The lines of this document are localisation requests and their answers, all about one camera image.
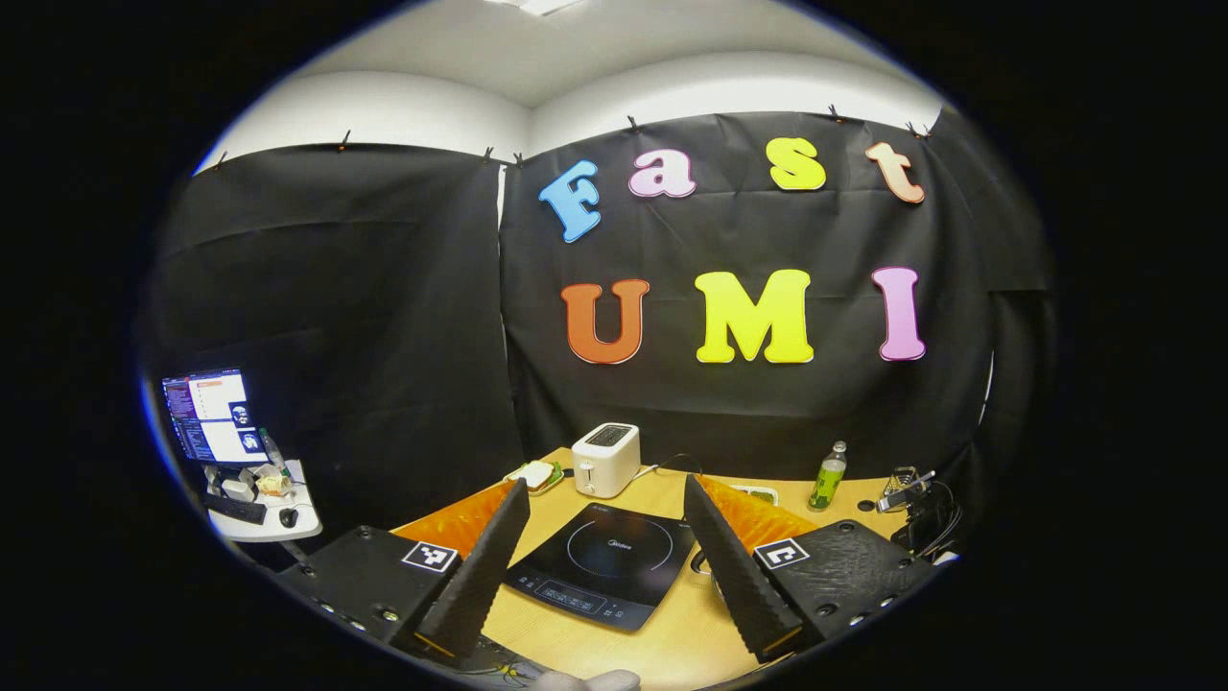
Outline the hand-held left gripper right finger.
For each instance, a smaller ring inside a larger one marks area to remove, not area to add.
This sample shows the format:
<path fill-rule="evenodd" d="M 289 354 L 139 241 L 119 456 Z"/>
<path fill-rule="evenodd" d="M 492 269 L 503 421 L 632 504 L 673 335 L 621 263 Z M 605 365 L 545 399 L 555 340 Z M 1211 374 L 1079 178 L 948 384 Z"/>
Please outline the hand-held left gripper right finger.
<path fill-rule="evenodd" d="M 868 626 L 939 573 L 857 520 L 817 528 L 706 475 L 686 477 L 684 515 L 763 663 Z"/>

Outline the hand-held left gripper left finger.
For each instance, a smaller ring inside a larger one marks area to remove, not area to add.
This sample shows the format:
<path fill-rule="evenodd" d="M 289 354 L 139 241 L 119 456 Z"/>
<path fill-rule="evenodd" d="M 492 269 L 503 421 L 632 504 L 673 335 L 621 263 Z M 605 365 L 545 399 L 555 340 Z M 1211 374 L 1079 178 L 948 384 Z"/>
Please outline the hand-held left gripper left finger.
<path fill-rule="evenodd" d="M 500 484 L 472 506 L 474 533 L 442 536 L 427 515 L 413 536 L 360 527 L 289 569 L 279 585 L 395 649 L 464 657 L 476 647 L 530 517 L 527 484 Z"/>

